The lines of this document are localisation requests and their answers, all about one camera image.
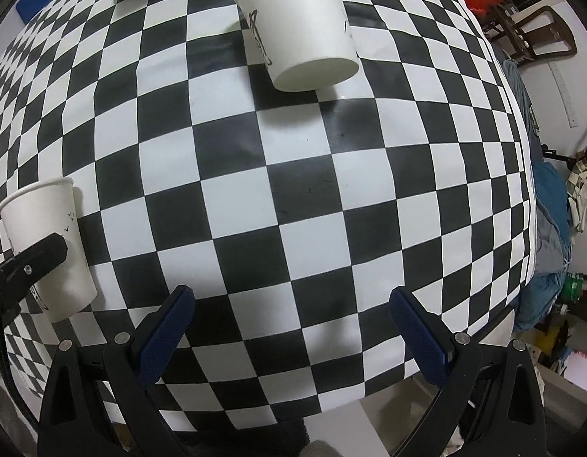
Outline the white paper cup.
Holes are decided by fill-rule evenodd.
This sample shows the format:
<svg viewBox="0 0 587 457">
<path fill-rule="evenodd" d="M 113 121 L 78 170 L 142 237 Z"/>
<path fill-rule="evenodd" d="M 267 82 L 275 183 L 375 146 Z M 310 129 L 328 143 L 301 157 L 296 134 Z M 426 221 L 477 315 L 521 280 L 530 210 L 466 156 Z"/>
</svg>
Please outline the white paper cup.
<svg viewBox="0 0 587 457">
<path fill-rule="evenodd" d="M 59 177 L 14 192 L 0 203 L 0 218 L 15 253 L 53 233 L 65 240 L 65 261 L 34 285 L 39 305 L 51 323 L 74 316 L 96 298 L 77 224 L 72 179 Z"/>
<path fill-rule="evenodd" d="M 277 90 L 319 90 L 358 73 L 360 63 L 342 0 L 234 1 Z"/>
</svg>

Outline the black white checkered tablecloth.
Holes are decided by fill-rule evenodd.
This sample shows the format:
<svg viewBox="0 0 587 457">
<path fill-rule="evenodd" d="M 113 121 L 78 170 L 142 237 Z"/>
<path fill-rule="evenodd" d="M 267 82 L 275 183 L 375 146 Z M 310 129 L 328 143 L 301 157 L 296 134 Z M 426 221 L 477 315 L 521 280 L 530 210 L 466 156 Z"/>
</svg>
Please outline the black white checkered tablecloth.
<svg viewBox="0 0 587 457">
<path fill-rule="evenodd" d="M 0 203 L 68 176 L 98 294 L 27 300 L 12 367 L 133 329 L 179 285 L 195 318 L 152 399 L 170 427 L 247 428 L 416 370 L 412 291 L 475 332 L 534 267 L 526 130 L 462 0 L 343 0 L 360 71 L 282 93 L 234 0 L 54 0 L 0 58 Z"/>
</svg>

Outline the dark wooden chair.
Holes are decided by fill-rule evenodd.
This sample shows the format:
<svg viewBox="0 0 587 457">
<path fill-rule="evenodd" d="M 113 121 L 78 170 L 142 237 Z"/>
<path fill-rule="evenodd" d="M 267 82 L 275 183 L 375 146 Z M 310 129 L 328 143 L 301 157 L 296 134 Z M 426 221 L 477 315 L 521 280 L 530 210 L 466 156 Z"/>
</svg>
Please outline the dark wooden chair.
<svg viewBox="0 0 587 457">
<path fill-rule="evenodd" d="M 572 30 L 550 6 L 515 21 L 501 6 L 486 15 L 482 31 L 489 42 L 508 43 L 506 54 L 518 66 L 571 58 L 577 54 Z"/>
</svg>

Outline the grey cloth on cot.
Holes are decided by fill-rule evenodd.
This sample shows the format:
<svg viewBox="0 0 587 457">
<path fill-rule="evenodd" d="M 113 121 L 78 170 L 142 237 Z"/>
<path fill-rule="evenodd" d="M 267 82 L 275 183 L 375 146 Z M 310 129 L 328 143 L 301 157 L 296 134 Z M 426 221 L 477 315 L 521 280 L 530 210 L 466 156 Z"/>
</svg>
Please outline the grey cloth on cot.
<svg viewBox="0 0 587 457">
<path fill-rule="evenodd" d="M 518 107 L 521 109 L 521 117 L 524 120 L 526 131 L 529 137 L 531 159 L 534 163 L 543 160 L 543 152 L 538 136 L 538 124 L 536 122 L 534 112 L 532 109 L 532 101 L 526 89 L 526 86 L 521 78 L 520 70 L 518 70 L 517 63 L 509 58 L 501 63 L 503 72 L 511 87 L 513 96 L 517 99 Z"/>
</svg>

